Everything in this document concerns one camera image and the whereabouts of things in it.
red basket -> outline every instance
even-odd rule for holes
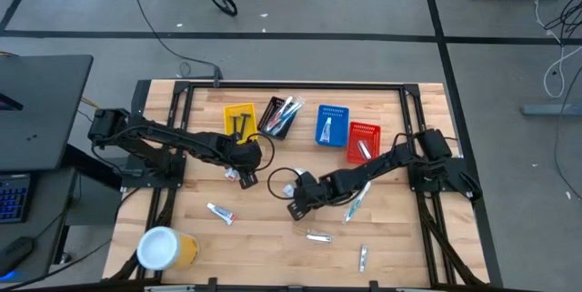
[[[372,159],[380,153],[380,126],[351,122],[349,124],[349,142],[347,144],[347,161],[364,164],[368,160],[362,156],[357,141],[363,140],[368,146]]]

yellow cup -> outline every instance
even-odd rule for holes
[[[137,245],[137,259],[146,269],[188,269],[198,256],[194,237],[168,227],[154,227],[142,236]]]

yellow cable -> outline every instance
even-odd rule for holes
[[[98,106],[98,105],[97,105],[95,102],[93,102],[93,101],[89,100],[88,98],[86,98],[86,97],[84,97],[84,96],[81,96],[81,101],[83,101],[84,103],[86,103],[86,104],[88,104],[88,105],[90,105],[90,106],[92,106],[92,107],[95,107],[95,108],[97,108],[97,109],[100,109],[100,108],[101,108],[101,107],[100,107],[100,106]]]

concrete floor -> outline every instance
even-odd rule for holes
[[[446,35],[544,37],[532,0],[436,0]],[[0,0],[0,15],[12,0]],[[426,0],[236,0],[240,15],[218,12],[209,0],[142,0],[159,31],[372,33],[433,35]],[[543,20],[567,0],[544,0]],[[8,30],[146,31],[135,0],[23,0]],[[184,55],[213,61],[227,79],[445,82],[437,45],[366,41],[170,40]],[[151,39],[0,37],[19,55],[91,54],[85,96],[100,106],[130,107],[135,81],[175,77],[180,60]],[[580,201],[568,200],[553,162],[555,120],[524,118],[524,103],[544,102],[543,71],[557,59],[552,45],[448,45],[484,189],[506,287],[572,291],[582,286]],[[567,81],[582,56],[565,64]],[[204,66],[193,73],[209,75]],[[575,88],[572,101],[582,96]],[[579,119],[563,122],[560,160],[582,190]],[[75,121],[70,143],[87,151],[88,122]],[[119,156],[108,151],[106,156]],[[112,204],[118,200],[112,197]],[[113,223],[71,230],[75,255],[111,236]],[[93,282],[106,250],[38,286]]]

white cable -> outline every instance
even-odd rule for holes
[[[571,57],[572,55],[574,55],[575,53],[577,53],[578,51],[582,50],[582,46],[577,48],[576,50],[570,52],[569,54],[567,54],[566,56],[564,56],[564,47],[560,46],[561,49],[561,57],[555,62],[553,63],[546,71],[546,73],[544,74],[544,89],[546,89],[546,93],[553,98],[559,98],[562,96],[562,94],[564,93],[564,74],[562,73],[562,62],[566,59],[568,59],[569,57]],[[547,89],[547,75],[549,74],[550,70],[554,67],[554,65],[560,64],[560,79],[561,79],[561,88],[560,88],[560,93],[557,96],[552,95],[549,90]]]
[[[546,30],[546,35],[550,35],[552,37],[554,37],[557,41],[557,43],[560,45],[560,58],[559,60],[557,60],[553,65],[551,65],[546,73],[544,74],[544,90],[546,90],[546,94],[551,97],[551,98],[560,98],[563,94],[564,94],[564,87],[566,86],[565,84],[565,78],[564,78],[564,72],[562,71],[562,63],[564,62],[564,60],[575,54],[576,52],[578,52],[580,50],[580,48],[578,48],[576,51],[572,52],[571,54],[569,54],[568,56],[564,57],[564,46],[562,45],[562,41],[560,41],[560,39],[557,37],[556,34],[554,34],[554,32],[552,32],[550,29],[546,29],[546,25],[544,25],[544,23],[542,23],[542,20],[539,18],[539,0],[534,0],[534,4],[536,5],[536,22],[542,26],[542,28],[544,28],[544,30]],[[560,92],[557,95],[553,95],[550,91],[549,88],[547,88],[547,78],[548,78],[548,74],[549,71],[554,67],[554,65],[556,64],[560,64],[559,68],[558,68],[558,72],[560,74]]]

